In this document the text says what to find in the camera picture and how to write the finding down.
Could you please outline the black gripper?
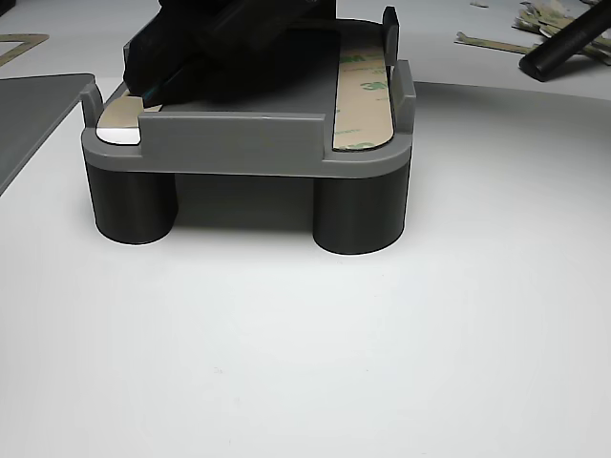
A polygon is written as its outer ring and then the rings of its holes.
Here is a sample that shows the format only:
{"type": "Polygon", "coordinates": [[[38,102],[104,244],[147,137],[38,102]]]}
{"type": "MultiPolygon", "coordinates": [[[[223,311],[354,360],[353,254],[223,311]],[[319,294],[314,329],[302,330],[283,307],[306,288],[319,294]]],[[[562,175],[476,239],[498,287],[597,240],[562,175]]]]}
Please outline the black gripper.
{"type": "Polygon", "coordinates": [[[147,106],[179,103],[242,64],[271,53],[286,35],[238,29],[217,36],[207,29],[259,27],[273,22],[334,19],[336,1],[161,1],[157,15],[129,44],[123,81],[147,106]]]}

